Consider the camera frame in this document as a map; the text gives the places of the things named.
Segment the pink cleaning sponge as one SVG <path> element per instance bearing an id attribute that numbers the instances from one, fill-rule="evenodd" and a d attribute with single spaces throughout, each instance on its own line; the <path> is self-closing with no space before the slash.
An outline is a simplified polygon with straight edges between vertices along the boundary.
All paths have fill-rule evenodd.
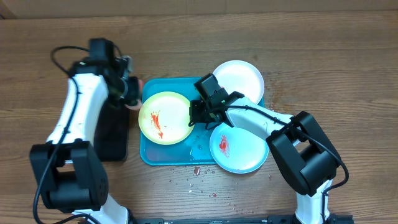
<path id="1" fill-rule="evenodd" d="M 142 107 L 142 91 L 144 87 L 144 82 L 140 79 L 138 79 L 138 84 L 139 84 L 139 97 L 138 99 L 135 100 L 134 103 L 131 103 L 130 105 L 125 104 L 125 107 L 129 108 L 130 110 L 134 111 L 139 111 L 140 108 Z"/>

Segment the yellow-green plastic plate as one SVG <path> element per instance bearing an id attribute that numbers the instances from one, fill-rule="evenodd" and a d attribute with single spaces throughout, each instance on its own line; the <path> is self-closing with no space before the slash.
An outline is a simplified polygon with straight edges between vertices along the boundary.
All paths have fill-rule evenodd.
<path id="1" fill-rule="evenodd" d="M 150 96 L 139 111 L 138 123 L 143 135 L 160 145 L 183 141 L 193 130 L 189 126 L 190 101 L 183 95 L 163 91 Z"/>

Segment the white plastic plate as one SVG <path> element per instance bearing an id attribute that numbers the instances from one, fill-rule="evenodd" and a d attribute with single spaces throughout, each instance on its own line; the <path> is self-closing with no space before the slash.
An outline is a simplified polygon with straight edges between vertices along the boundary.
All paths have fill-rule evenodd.
<path id="1" fill-rule="evenodd" d="M 237 91 L 256 104 L 264 96 L 264 79 L 260 71 L 248 62 L 242 60 L 224 62 L 215 68 L 213 75 L 219 86 L 228 94 Z"/>

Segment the light blue plastic plate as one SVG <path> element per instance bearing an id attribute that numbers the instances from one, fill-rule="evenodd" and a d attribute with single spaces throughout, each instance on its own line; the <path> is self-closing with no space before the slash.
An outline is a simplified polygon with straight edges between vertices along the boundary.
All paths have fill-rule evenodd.
<path id="1" fill-rule="evenodd" d="M 210 136 L 210 152 L 224 170 L 247 174 L 265 163 L 269 148 L 265 140 L 249 131 L 221 124 Z"/>

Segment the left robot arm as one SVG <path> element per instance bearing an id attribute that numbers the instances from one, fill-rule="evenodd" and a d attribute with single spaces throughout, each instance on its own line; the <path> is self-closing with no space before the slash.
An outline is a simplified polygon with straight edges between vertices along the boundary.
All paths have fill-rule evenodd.
<path id="1" fill-rule="evenodd" d="M 131 58 L 112 41 L 90 39 L 87 52 L 65 72 L 68 93 L 57 125 L 30 150 L 34 203 L 67 220 L 134 223 L 130 209 L 109 194 L 103 161 L 125 159 L 129 111 L 140 107 L 143 84 L 131 75 Z"/>

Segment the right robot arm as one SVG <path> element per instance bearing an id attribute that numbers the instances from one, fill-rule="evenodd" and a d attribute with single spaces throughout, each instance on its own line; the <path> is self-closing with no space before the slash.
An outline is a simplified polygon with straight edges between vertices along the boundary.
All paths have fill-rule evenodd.
<path id="1" fill-rule="evenodd" d="M 333 183 L 337 169 L 346 166 L 310 113 L 292 116 L 268 110 L 240 92 L 227 93 L 212 73 L 194 87 L 200 99 L 190 102 L 191 126 L 224 123 L 265 140 L 283 178 L 297 193 L 295 221 L 332 223 L 328 193 L 346 183 Z"/>

